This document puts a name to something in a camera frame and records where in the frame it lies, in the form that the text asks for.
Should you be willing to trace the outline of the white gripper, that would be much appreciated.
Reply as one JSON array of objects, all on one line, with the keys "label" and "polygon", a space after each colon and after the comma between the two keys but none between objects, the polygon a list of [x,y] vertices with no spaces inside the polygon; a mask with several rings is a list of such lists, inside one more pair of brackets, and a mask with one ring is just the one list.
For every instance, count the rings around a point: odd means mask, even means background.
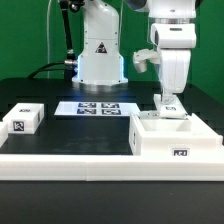
[{"label": "white gripper", "polygon": [[162,103],[175,103],[175,93],[186,86],[191,49],[196,46],[195,25],[153,23],[150,39],[156,47],[160,63],[158,77],[162,86]]}]

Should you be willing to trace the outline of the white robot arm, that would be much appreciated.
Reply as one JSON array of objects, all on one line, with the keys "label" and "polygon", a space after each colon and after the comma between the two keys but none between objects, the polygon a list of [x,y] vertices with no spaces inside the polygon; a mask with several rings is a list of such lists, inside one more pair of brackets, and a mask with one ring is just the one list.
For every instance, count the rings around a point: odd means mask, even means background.
[{"label": "white robot arm", "polygon": [[147,64],[157,67],[161,101],[168,104],[186,86],[191,49],[196,46],[194,19],[200,0],[123,0],[131,10],[143,13],[121,20],[103,0],[81,0],[84,46],[78,56],[74,82],[89,87],[125,83],[120,46],[131,46],[138,72]]}]

